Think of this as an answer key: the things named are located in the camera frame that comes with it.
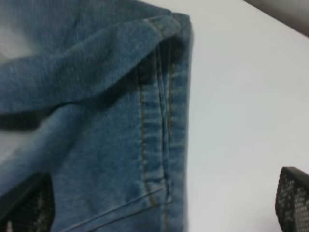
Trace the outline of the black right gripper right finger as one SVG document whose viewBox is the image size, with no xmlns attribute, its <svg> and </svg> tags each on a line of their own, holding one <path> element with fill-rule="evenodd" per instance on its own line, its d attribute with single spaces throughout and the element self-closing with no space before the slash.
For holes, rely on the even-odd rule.
<svg viewBox="0 0 309 232">
<path fill-rule="evenodd" d="M 309 175 L 296 167 L 282 167 L 275 212 L 283 232 L 309 230 Z"/>
</svg>

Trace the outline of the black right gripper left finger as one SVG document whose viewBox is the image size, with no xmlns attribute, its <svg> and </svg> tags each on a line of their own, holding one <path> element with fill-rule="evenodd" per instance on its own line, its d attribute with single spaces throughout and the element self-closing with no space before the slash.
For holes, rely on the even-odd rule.
<svg viewBox="0 0 309 232">
<path fill-rule="evenodd" d="M 0 197 L 2 232 L 49 232 L 53 225 L 53 183 L 35 173 Z"/>
</svg>

